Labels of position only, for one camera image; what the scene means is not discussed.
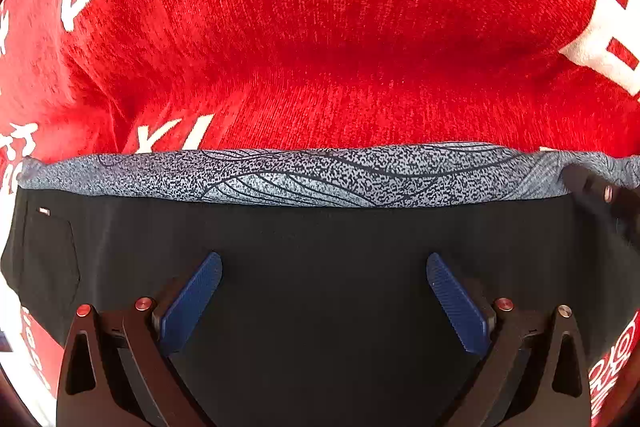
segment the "speckled pattern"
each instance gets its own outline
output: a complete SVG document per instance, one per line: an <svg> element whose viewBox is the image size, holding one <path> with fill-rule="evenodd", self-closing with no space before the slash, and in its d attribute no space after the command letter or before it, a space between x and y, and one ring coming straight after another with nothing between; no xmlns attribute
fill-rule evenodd
<svg viewBox="0 0 640 427"><path fill-rule="evenodd" d="M581 163L627 187L640 156L446 142L366 149L178 151L98 154L46 165L26 158L18 183L87 196L152 197L285 206L448 206L566 194L559 175Z"/></svg>

